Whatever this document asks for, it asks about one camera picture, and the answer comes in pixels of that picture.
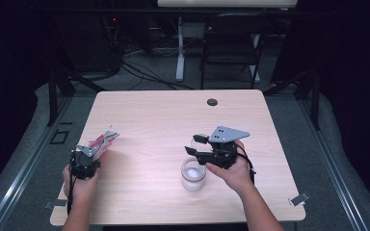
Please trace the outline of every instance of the hand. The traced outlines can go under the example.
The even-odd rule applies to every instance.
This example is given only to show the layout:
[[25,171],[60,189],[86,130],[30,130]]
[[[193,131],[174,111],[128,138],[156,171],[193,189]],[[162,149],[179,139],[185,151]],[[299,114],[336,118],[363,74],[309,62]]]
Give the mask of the hand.
[[[95,188],[100,176],[100,168],[97,169],[95,175],[88,180],[75,179],[72,177],[72,180],[75,180],[73,187],[73,205],[86,204],[91,206],[95,196]],[[70,192],[70,166],[67,165],[63,169],[63,179],[65,181],[64,193],[68,196]]]
[[[236,140],[235,143],[245,149],[241,141]],[[239,147],[237,148],[237,152],[245,155]],[[249,165],[242,157],[237,157],[236,163],[228,169],[223,169],[210,163],[206,163],[206,167],[212,173],[224,179],[226,184],[238,194],[251,189],[253,186],[249,173]]]

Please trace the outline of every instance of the gray carpet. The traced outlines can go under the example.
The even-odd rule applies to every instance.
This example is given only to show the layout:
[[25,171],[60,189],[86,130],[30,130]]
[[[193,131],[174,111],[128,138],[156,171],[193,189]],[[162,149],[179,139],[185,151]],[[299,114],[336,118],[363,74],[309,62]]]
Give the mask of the gray carpet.
[[[262,66],[259,69],[261,82],[256,85],[260,90],[270,87],[270,76],[281,43],[280,38],[273,38],[265,47]],[[161,78],[174,83],[176,54],[166,56],[173,52],[171,50],[164,50],[164,52],[167,53],[162,55],[155,51],[152,58],[148,54],[138,52],[125,57],[124,60],[132,65],[144,65]],[[199,86],[199,52],[198,46],[192,46],[192,43],[187,48],[185,80],[181,83],[195,89]],[[143,67],[138,65],[137,67],[142,71],[147,71]],[[206,87],[208,89],[247,89],[250,86],[246,83],[249,80],[249,74],[248,72],[239,73],[239,70],[240,68],[210,66],[207,78],[212,81],[208,81]],[[229,76],[241,82],[230,83],[227,79]],[[170,87],[161,83],[141,81],[140,78],[133,77],[124,69],[113,78],[96,81],[96,83],[108,90],[170,90]],[[50,130],[48,139],[44,141],[41,157],[37,161],[36,168],[32,169],[34,174],[27,179],[25,189],[13,209],[8,212],[8,216],[4,218],[2,230],[60,230],[59,227],[50,224],[51,210],[43,208],[43,205],[46,201],[57,198],[63,182],[62,169],[67,164],[69,151],[74,148],[80,138],[95,97],[93,91],[82,84],[75,82],[73,84],[77,89],[73,98],[63,98],[59,95],[60,104],[65,105],[64,113]],[[47,133],[45,126],[48,121],[47,86],[37,90],[37,95],[39,106],[34,119],[0,177],[0,203],[25,161],[38,149],[41,137]],[[311,127],[305,122],[307,115],[302,112],[299,103],[291,95],[291,90],[284,90],[283,94],[267,97],[266,100],[299,192],[307,192],[311,196],[304,206],[306,218],[297,223],[298,230],[353,230],[326,171],[319,144],[311,133]],[[370,193],[365,190],[357,173],[345,157],[330,104],[324,97],[321,99],[320,110],[321,133],[370,230]],[[50,144],[56,132],[58,135],[54,142],[61,141],[64,132],[68,133],[65,143]],[[286,230],[295,228],[292,222],[284,222],[282,225]],[[92,227],[92,230],[101,229],[102,227],[98,226]]]

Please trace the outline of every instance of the chair backrest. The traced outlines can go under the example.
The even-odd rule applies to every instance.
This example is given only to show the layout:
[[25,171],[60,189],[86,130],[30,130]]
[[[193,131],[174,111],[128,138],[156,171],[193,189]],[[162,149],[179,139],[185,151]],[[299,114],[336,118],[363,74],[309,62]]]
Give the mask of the chair backrest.
[[269,33],[272,23],[264,15],[251,13],[220,13],[210,17],[204,34],[242,35]]

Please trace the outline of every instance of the white substance in jar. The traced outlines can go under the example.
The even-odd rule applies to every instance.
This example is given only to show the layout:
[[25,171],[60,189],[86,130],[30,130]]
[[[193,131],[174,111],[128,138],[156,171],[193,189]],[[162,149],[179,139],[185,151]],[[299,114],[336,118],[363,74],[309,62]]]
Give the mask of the white substance in jar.
[[190,158],[181,168],[182,185],[188,191],[198,191],[205,183],[206,168],[201,166],[197,159]]

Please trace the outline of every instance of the chair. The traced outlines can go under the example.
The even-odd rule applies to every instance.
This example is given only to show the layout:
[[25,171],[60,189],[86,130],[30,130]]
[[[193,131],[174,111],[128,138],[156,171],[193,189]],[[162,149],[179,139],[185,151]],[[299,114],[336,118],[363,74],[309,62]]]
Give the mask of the chair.
[[[251,89],[259,67],[264,38],[272,24],[263,15],[250,13],[220,13],[207,19],[203,30],[200,59],[200,88],[203,89],[205,64],[255,65]],[[258,35],[254,45],[253,36]]]

